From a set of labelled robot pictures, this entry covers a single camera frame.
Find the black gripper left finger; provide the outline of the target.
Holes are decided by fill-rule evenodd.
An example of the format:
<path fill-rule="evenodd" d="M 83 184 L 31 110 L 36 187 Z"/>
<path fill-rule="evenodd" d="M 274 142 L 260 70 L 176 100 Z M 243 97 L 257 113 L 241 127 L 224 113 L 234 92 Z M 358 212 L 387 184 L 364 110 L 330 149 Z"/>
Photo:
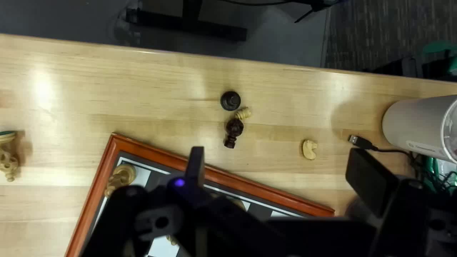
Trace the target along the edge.
<path fill-rule="evenodd" d="M 140 186 L 114 190 L 81 257 L 144 257 L 149 244 L 139 239 L 134 220 L 144 206 L 146 196 L 147 192 Z"/>

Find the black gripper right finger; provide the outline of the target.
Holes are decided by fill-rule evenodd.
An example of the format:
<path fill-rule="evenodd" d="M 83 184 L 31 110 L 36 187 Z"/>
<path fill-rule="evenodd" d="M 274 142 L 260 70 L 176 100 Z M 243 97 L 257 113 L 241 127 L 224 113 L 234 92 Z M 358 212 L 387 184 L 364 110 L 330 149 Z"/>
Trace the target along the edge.
<path fill-rule="evenodd" d="M 167 184 L 169 200 L 181 210 L 220 209 L 224 200 L 204 190 L 204 149 L 190 150 L 184 174 Z"/>

